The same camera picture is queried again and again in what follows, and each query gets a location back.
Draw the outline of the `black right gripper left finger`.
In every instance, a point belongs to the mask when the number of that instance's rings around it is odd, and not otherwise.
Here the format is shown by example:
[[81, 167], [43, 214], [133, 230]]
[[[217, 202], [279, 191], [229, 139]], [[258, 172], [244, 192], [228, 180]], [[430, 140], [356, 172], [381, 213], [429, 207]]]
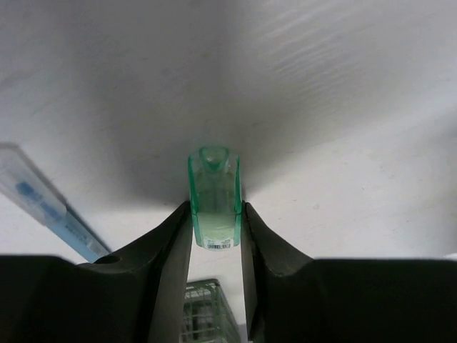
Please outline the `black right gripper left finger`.
[[1, 258], [3, 342], [177, 342], [192, 244], [190, 204], [93, 263]]

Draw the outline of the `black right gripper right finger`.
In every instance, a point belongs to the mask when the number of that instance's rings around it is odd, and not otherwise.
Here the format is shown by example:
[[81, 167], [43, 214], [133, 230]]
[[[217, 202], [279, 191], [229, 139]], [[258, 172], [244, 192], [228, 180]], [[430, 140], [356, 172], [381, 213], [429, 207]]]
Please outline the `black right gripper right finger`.
[[450, 259], [314, 259], [243, 204], [241, 258], [252, 342], [454, 342]]

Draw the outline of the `blue highlighter pen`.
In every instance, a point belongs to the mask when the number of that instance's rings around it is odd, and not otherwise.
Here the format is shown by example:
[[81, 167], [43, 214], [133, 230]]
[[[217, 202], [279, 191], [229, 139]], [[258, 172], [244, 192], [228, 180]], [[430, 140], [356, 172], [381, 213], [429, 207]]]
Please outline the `blue highlighter pen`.
[[1, 193], [88, 262], [111, 251], [13, 144], [1, 145]]

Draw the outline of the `green transparent correction tape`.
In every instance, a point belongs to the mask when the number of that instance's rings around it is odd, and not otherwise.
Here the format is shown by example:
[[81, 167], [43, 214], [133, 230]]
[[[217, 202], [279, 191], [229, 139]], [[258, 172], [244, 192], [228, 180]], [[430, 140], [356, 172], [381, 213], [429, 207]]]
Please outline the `green transparent correction tape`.
[[188, 158], [192, 224], [196, 244], [219, 252], [241, 240], [239, 155], [224, 146], [203, 146]]

